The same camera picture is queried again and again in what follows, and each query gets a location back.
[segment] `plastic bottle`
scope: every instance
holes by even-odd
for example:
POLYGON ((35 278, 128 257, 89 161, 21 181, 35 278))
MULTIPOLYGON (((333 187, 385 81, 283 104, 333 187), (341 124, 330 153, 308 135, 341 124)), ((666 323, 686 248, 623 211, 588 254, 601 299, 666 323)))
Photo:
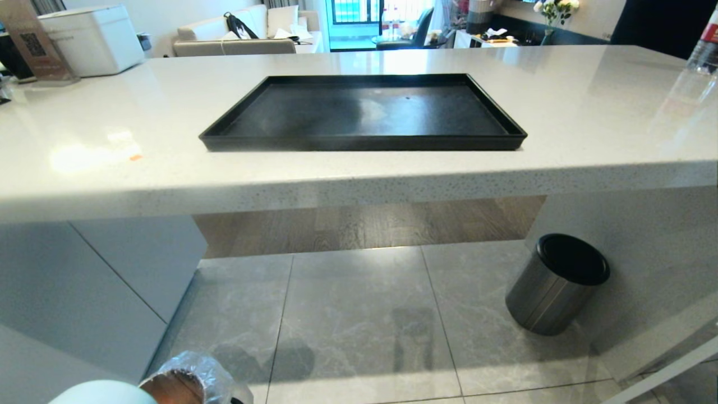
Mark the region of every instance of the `plastic bottle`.
POLYGON ((718 4, 686 67, 699 73, 718 75, 718 4))
POLYGON ((389 11, 384 7, 384 11, 381 13, 381 38, 385 40, 391 38, 391 33, 389 32, 389 26, 391 25, 390 17, 389 11))
POLYGON ((396 39, 397 37, 401 36, 401 29, 399 28, 400 21, 399 21, 399 10, 397 6, 394 6, 394 13, 392 15, 391 20, 391 37, 392 39, 396 39))

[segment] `marble tile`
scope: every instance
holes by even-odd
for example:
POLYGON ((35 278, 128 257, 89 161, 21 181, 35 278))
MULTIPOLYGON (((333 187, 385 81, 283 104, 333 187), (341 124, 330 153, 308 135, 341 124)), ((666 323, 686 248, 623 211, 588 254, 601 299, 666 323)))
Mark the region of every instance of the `marble tile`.
POLYGON ((653 389, 661 404, 718 403, 718 361, 700 363, 653 389))
POLYGON ((529 254, 522 241, 422 249, 465 395, 611 378, 575 326, 540 336, 509 314, 506 288, 529 254))
POLYGON ((460 394, 418 247, 295 256, 268 404, 460 394))
POLYGON ((203 260, 151 366, 184 350, 216 358, 264 404, 291 255, 203 260))
POLYGON ((465 397, 466 404, 600 404, 621 389, 613 380, 465 397))

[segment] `white quartz countertop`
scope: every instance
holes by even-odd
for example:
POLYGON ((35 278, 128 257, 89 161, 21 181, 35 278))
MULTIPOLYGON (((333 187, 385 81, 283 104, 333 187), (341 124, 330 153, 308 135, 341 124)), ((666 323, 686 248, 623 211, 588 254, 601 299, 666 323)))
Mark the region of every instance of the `white quartz countertop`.
POLYGON ((616 46, 252 55, 11 86, 0 221, 714 185, 718 91, 684 63, 616 46), (522 148, 219 153, 197 138, 268 75, 421 73, 471 74, 526 130, 522 148))

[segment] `black rectangular tray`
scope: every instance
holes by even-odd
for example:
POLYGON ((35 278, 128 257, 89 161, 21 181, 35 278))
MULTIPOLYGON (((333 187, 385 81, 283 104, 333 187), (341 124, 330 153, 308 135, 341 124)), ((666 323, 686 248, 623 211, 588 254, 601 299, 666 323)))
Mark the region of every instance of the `black rectangular tray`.
POLYGON ((468 74, 270 76, 200 135, 212 151, 515 150, 525 138, 468 74))

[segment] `vase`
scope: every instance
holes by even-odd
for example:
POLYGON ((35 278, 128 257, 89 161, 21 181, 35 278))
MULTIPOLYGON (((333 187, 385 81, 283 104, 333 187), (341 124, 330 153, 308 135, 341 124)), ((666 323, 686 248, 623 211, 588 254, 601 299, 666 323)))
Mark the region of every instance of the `vase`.
POLYGON ((554 29, 546 28, 544 30, 544 39, 541 41, 541 46, 550 45, 551 40, 553 39, 553 36, 554 36, 554 29))

